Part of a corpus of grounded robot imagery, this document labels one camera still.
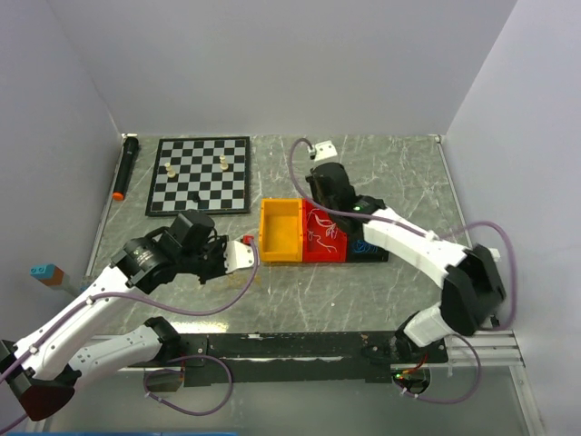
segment black tube with orange end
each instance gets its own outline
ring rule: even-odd
[[[119,172],[113,187],[113,199],[118,202],[124,200],[127,194],[137,154],[139,154],[139,141],[137,141],[137,138],[134,136],[126,138],[123,143],[123,156],[121,157],[121,163],[119,163]]]

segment yellow bin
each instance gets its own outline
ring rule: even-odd
[[[262,199],[258,241],[264,262],[301,262],[302,200]]]

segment tabletop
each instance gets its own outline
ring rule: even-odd
[[[213,215],[218,234],[239,239],[258,234],[262,198],[297,198],[287,162],[299,136],[251,137],[251,212]],[[461,226],[457,202],[440,145],[433,136],[307,136],[314,144],[331,140],[357,193],[383,199],[407,220],[435,233]],[[139,137],[142,150],[123,202],[113,202],[98,244],[92,275],[108,264],[123,244],[170,225],[173,217],[145,216],[160,137]],[[295,154],[295,173],[305,188],[312,167],[306,147]],[[467,243],[464,235],[458,242]],[[179,275],[151,297],[188,310],[208,310],[231,300],[249,271],[199,285]],[[414,267],[391,256],[387,263],[263,263],[246,294],[225,312],[192,318],[133,304],[103,328],[102,334],[135,329],[152,316],[164,316],[178,332],[346,332],[395,330],[413,312],[439,299],[439,289]]]

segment white wall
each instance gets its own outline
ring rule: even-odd
[[[0,338],[17,340],[66,298],[29,276],[86,266],[116,158],[117,132],[45,1],[0,2]],[[22,409],[0,386],[0,428]]]
[[[122,132],[444,133],[516,0],[49,0]]]
[[[580,54],[581,3],[519,0],[445,147],[468,220],[497,221],[517,248],[517,338],[559,436],[581,434]]]

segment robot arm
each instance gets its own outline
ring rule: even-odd
[[[449,334],[474,334],[506,298],[493,253],[441,241],[397,215],[383,201],[356,195],[340,163],[323,163],[307,177],[313,199],[346,213],[365,213],[382,221],[330,213],[345,233],[397,255],[425,273],[441,290],[437,304],[410,316],[396,332],[397,351],[415,355]]]
[[[138,362],[163,362],[164,356],[173,357],[180,339],[163,318],[150,319],[124,336],[84,347],[131,303],[124,298],[92,297],[102,292],[144,297],[178,273],[195,274],[204,284],[252,267],[256,261],[249,251],[246,245],[219,236],[207,215],[180,213],[171,227],[126,243],[86,291],[43,327],[17,343],[0,341],[0,372],[31,353],[7,380],[29,417],[38,421],[62,408],[75,390],[91,381]],[[81,309],[65,317],[75,306]],[[55,329],[54,333],[35,347],[49,329]]]

